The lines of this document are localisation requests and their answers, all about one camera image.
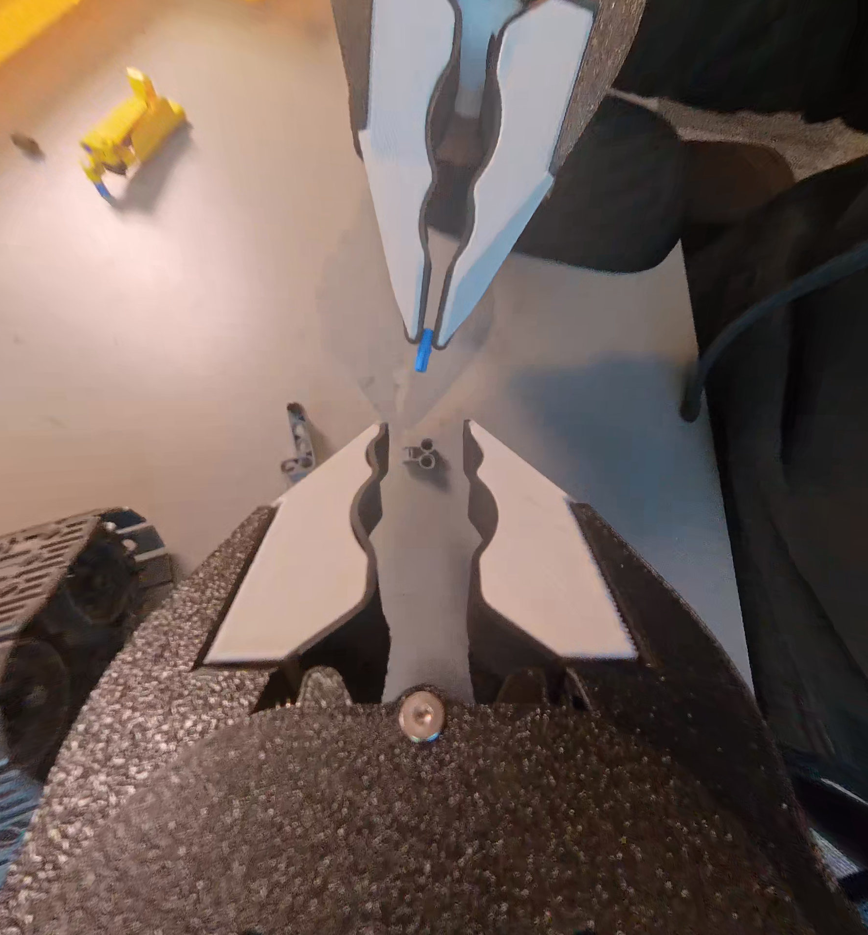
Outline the large yellow bin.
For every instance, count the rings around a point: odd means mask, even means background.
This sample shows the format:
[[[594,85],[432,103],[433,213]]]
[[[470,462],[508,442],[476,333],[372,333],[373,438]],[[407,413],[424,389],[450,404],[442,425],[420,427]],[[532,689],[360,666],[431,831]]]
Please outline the large yellow bin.
[[[79,1],[0,1],[0,66],[79,4]]]

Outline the grey bent beam piece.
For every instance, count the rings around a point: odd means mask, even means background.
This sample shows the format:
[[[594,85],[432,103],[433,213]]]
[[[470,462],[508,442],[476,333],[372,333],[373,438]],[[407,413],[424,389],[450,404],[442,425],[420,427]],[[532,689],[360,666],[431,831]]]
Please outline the grey bent beam piece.
[[[304,407],[291,402],[286,407],[294,454],[282,461],[280,469],[290,485],[304,480],[317,466],[311,435],[311,422]]]

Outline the small yellow block assembly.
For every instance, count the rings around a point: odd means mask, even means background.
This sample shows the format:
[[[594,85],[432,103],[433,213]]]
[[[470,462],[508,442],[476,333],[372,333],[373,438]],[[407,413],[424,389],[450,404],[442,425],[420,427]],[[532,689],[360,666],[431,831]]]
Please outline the small yellow block assembly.
[[[109,203],[113,203],[113,195],[104,181],[106,174],[127,177],[187,123],[183,106],[159,95],[145,73],[128,67],[126,77],[130,96],[79,141],[85,157],[84,174]]]

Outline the yellow toy tracked robot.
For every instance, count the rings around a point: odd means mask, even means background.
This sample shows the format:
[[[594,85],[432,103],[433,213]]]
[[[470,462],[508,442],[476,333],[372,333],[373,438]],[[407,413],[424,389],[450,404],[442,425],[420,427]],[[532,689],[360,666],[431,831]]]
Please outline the yellow toy tracked robot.
[[[173,582],[166,544],[133,508],[0,536],[0,887],[85,700]]]

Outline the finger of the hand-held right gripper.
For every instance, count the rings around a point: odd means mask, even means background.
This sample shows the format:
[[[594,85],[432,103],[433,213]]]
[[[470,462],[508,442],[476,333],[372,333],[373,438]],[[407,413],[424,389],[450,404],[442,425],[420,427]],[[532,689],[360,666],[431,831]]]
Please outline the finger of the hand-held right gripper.
[[[537,2],[493,43],[480,110],[486,152],[444,279],[434,349],[445,349],[470,316],[553,186],[554,152],[595,19],[591,6]]]
[[[406,339],[425,327],[432,263],[425,220],[435,187],[433,110],[459,53],[448,1],[376,1],[369,17],[367,116],[358,133],[381,245]]]

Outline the grey desk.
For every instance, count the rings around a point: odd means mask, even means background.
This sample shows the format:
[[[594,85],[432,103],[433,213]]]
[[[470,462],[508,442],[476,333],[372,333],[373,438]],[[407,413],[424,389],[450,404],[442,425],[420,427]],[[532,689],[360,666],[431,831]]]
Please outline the grey desk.
[[[106,174],[109,203],[79,141],[128,67],[187,123]],[[467,418],[591,504],[751,683],[708,421],[677,414],[695,352],[681,247],[634,275],[514,255],[414,373],[330,2],[81,2],[0,67],[0,534],[135,508],[189,573],[284,489],[287,403],[329,454],[387,422],[387,698],[472,694]],[[437,474],[401,463],[423,437]]]

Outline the small grey connector piece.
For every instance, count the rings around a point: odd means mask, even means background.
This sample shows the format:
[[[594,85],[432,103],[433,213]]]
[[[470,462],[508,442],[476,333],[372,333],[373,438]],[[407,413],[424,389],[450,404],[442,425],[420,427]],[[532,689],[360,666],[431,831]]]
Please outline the small grey connector piece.
[[[423,437],[406,445],[402,450],[401,463],[415,472],[437,474],[445,467],[445,461],[433,438]]]

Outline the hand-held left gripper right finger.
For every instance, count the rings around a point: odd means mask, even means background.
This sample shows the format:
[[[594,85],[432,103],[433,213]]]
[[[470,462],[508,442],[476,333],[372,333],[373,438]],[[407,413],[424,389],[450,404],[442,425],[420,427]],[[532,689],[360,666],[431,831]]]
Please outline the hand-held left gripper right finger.
[[[467,604],[474,687],[538,669],[638,660],[638,646],[576,515],[576,503],[474,420],[463,424],[467,516],[480,543]]]

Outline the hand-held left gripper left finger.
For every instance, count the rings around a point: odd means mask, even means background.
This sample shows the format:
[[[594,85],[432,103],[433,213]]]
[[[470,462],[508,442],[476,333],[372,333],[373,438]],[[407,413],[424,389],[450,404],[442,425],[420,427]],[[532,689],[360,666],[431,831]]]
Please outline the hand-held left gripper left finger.
[[[373,424],[277,498],[201,666],[282,672],[288,687],[325,666],[347,687],[384,687],[391,633],[370,535],[389,443]]]

